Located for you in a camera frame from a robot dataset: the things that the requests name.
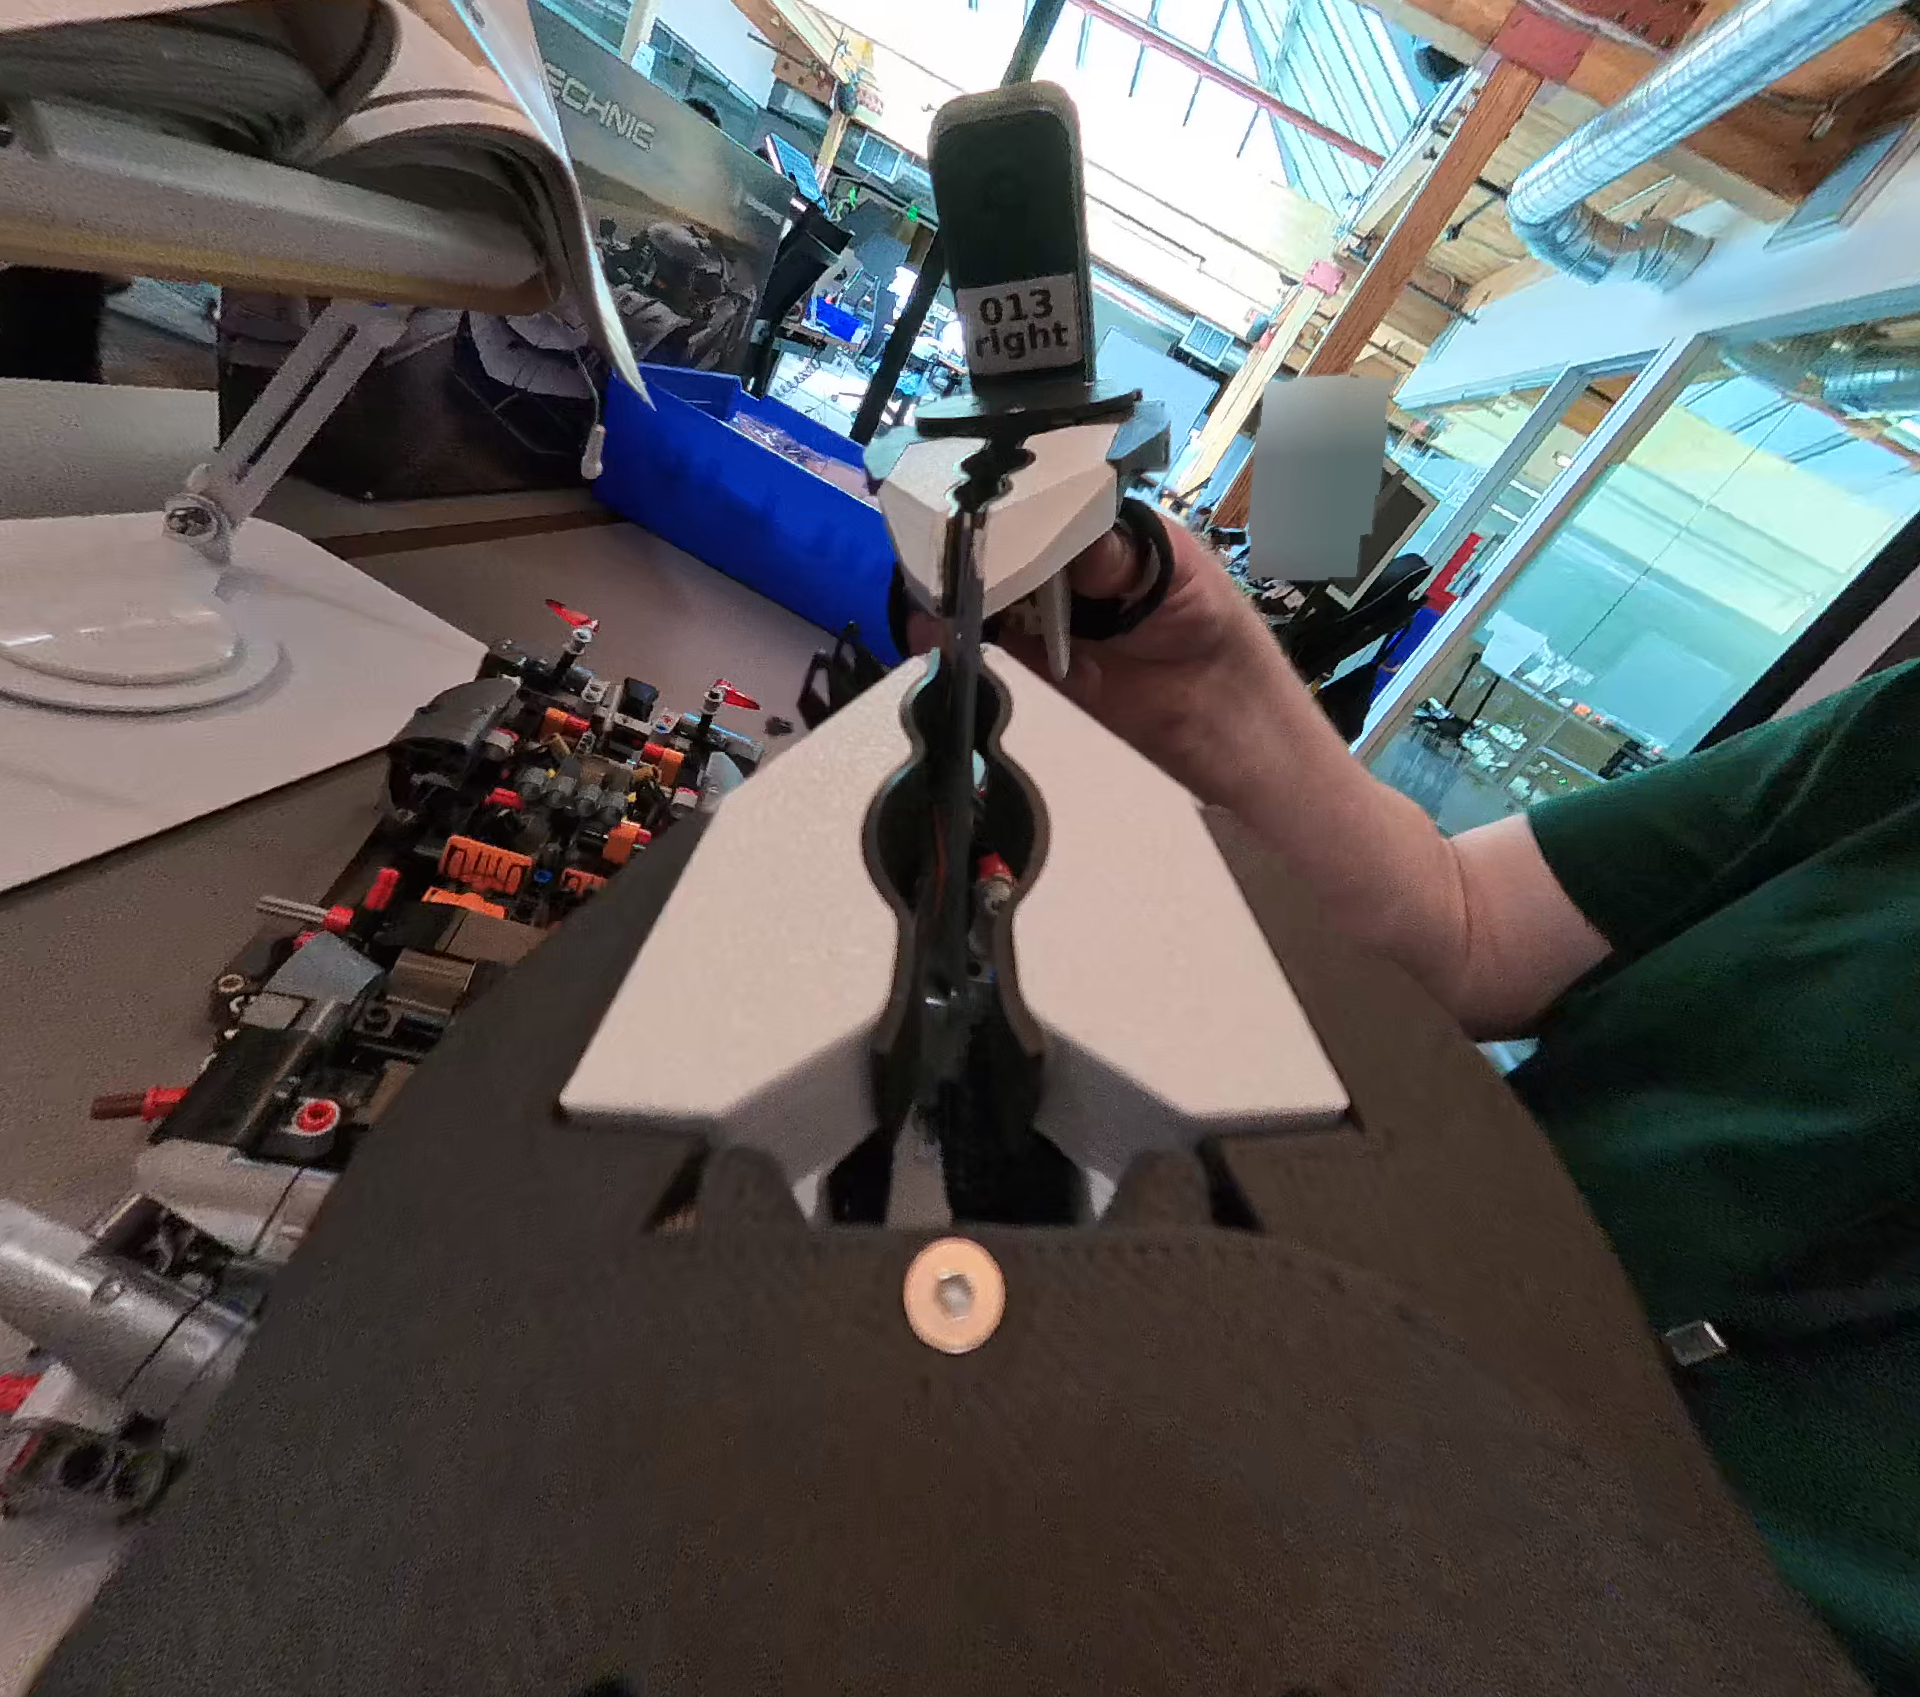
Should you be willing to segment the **person's green shirt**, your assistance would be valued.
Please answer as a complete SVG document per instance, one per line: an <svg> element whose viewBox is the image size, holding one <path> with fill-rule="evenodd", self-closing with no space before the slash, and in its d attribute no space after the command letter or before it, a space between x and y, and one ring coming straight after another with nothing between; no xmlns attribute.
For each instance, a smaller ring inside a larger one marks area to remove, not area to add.
<svg viewBox="0 0 1920 1697"><path fill-rule="evenodd" d="M1916 1693L1916 662L1530 826L1611 950L1509 1083L1780 1576Z"/></svg>

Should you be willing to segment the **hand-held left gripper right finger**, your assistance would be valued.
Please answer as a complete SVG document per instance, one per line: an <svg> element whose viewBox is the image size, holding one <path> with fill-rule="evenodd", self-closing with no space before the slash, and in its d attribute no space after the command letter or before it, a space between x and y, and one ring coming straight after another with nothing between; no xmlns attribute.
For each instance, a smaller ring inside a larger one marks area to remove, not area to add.
<svg viewBox="0 0 1920 1697"><path fill-rule="evenodd" d="M1147 1155L1337 1129L1352 1099L1201 805L999 650L997 756L1033 816L1010 913L1035 1131L1096 1223Z"/></svg>

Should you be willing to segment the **grey blue lego wing assembly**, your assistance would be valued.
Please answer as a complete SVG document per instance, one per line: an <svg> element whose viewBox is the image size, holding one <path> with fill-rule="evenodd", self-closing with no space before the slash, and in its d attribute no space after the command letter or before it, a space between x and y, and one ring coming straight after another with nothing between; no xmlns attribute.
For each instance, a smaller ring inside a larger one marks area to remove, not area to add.
<svg viewBox="0 0 1920 1697"><path fill-rule="evenodd" d="M958 460L930 498L930 574L899 579L906 622L926 633L901 696L907 765L866 836L899 924L870 1072L880 1133L930 1145L956 1219L1043 1224L1071 1217L1077 1192L1037 1131L1043 1058L1015 996L1011 907L1039 821L999 756L1007 705L984 659L990 509L1031 456L1020 442L947 442Z"/></svg>

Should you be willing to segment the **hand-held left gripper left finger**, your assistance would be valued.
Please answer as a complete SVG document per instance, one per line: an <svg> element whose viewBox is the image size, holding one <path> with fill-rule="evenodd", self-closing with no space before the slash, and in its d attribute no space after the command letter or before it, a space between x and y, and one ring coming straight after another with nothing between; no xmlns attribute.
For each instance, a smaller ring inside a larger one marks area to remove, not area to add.
<svg viewBox="0 0 1920 1697"><path fill-rule="evenodd" d="M832 1171L878 1129L899 919L867 821L921 679L904 662L717 806L559 1091L568 1126L758 1152L830 1221Z"/></svg>

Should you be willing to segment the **large lego car chassis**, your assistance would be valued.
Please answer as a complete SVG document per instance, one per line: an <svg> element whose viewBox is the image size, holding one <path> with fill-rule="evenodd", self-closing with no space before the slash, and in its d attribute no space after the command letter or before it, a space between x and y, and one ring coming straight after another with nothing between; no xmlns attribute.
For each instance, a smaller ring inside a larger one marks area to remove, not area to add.
<svg viewBox="0 0 1920 1697"><path fill-rule="evenodd" d="M3 1202L3 1514L120 1522L168 1489L276 1278L379 1117L451 1031L675 821L755 773L713 677L666 709L598 673L598 621L503 640L386 749L378 821L326 899L253 901L206 990L197 1070L98 1095L142 1126L129 1191L84 1226Z"/></svg>

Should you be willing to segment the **person's right forearm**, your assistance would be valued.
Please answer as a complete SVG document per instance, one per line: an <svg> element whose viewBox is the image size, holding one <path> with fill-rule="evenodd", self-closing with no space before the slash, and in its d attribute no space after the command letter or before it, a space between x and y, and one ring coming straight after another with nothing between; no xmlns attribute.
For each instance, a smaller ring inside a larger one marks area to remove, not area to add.
<svg viewBox="0 0 1920 1697"><path fill-rule="evenodd" d="M1330 923L1399 966L1475 1041L1527 1035L1611 954L1527 821L1450 836L1337 739L1244 773L1223 806Z"/></svg>

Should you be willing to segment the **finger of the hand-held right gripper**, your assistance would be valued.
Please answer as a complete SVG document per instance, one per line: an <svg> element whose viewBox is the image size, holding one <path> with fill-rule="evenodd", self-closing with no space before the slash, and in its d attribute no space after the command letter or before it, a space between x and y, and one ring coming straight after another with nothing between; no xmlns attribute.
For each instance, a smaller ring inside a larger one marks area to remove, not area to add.
<svg viewBox="0 0 1920 1697"><path fill-rule="evenodd" d="M876 441L876 504L909 599L958 622L979 601L976 435L887 435Z"/></svg>
<svg viewBox="0 0 1920 1697"><path fill-rule="evenodd" d="M1021 442L1026 463L987 501L977 533L982 612L991 618L1033 595L1112 530L1119 485L1117 423L1043 431Z"/></svg>

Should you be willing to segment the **white book stand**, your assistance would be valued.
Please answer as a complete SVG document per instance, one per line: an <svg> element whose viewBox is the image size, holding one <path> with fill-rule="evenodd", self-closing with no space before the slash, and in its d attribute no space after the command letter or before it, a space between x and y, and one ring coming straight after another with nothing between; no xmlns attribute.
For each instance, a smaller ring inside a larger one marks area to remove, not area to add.
<svg viewBox="0 0 1920 1697"><path fill-rule="evenodd" d="M3 108L3 252L329 304L162 509L3 520L3 889L379 749L481 645L256 511L424 306L545 311L511 222L69 104Z"/></svg>

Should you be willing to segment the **blue storage bin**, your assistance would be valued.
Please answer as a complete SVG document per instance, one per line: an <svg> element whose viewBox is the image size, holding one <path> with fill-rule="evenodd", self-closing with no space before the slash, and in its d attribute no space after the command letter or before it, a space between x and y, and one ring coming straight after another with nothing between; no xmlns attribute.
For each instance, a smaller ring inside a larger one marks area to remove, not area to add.
<svg viewBox="0 0 1920 1697"><path fill-rule="evenodd" d="M895 551L861 449L727 374L639 366L601 392L594 496L619 519L824 631L899 661Z"/></svg>

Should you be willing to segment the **person's right hand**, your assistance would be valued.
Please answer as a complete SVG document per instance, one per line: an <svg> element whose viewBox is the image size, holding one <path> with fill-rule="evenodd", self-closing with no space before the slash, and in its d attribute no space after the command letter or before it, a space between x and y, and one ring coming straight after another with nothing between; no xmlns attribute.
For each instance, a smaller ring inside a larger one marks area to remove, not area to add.
<svg viewBox="0 0 1920 1697"><path fill-rule="evenodd" d="M1177 524L1115 524L1067 564L1058 689L1201 803L1271 826L1363 773L1266 621Z"/></svg>

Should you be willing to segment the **lego instruction booklet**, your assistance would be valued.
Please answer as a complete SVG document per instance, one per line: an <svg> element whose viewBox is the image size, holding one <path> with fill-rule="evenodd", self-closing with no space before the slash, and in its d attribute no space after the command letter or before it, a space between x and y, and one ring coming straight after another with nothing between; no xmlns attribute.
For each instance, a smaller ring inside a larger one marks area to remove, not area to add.
<svg viewBox="0 0 1920 1697"><path fill-rule="evenodd" d="M525 0L1 0L3 263L571 311L629 384Z"/></svg>

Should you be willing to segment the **dark printed lego box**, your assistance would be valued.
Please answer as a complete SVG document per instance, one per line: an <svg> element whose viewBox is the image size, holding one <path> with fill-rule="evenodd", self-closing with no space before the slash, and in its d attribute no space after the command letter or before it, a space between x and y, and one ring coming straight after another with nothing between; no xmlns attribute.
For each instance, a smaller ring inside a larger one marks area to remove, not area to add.
<svg viewBox="0 0 1920 1697"><path fill-rule="evenodd" d="M589 247L638 364L736 377L748 360L766 272L787 216L776 175L722 130L717 108L643 98L666 140L615 142L599 91L564 104ZM362 503L508 495L580 480L611 383L584 314L426 308L293 460L307 485Z"/></svg>

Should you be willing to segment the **silver air duct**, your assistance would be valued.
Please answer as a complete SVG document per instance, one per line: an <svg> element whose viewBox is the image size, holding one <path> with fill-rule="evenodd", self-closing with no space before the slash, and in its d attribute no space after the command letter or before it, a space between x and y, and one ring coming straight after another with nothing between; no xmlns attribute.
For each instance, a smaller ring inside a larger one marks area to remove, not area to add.
<svg viewBox="0 0 1920 1697"><path fill-rule="evenodd" d="M1674 222L1613 222L1591 197L1905 2L1741 0L1512 183L1514 234L1583 285L1675 290L1715 243Z"/></svg>

